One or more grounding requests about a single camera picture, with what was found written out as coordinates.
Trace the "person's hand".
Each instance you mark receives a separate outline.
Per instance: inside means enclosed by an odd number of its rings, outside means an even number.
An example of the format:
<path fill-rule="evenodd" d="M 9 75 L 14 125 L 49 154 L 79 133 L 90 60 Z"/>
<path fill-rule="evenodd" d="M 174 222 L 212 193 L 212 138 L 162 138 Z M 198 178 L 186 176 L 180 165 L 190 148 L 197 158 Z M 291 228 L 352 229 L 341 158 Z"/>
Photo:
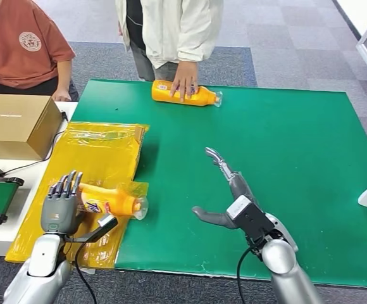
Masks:
<path fill-rule="evenodd" d="M 197 62 L 180 61 L 170 90 L 171 97 L 179 91 L 180 101 L 184 102 L 186 99 L 190 99 L 192 95 L 197 93 L 198 90 Z"/>

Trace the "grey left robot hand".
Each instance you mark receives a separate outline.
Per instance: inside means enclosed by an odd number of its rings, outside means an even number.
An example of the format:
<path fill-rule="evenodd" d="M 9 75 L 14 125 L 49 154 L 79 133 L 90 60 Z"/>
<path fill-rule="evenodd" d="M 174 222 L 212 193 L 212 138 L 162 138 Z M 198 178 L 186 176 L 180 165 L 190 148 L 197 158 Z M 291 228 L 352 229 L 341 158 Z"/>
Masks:
<path fill-rule="evenodd" d="M 79 209 L 79 186 L 82 172 L 73 170 L 49 187 L 40 224 L 45 233 L 72 236 L 77 232 L 85 213 Z"/>

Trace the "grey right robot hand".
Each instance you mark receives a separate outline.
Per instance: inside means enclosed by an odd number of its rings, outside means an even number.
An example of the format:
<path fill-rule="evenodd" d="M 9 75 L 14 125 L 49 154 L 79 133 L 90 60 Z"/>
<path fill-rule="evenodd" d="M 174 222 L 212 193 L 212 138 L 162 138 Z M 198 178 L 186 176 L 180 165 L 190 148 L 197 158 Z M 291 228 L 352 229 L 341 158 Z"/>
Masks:
<path fill-rule="evenodd" d="M 207 212 L 194 206 L 192 211 L 199 219 L 208 224 L 219 225 L 228 229 L 241 228 L 251 236 L 263 226 L 264 214 L 255 202 L 248 183 L 238 171 L 233 170 L 217 151 L 205 147 L 205 153 L 211 158 L 228 182 L 233 197 L 225 212 Z"/>

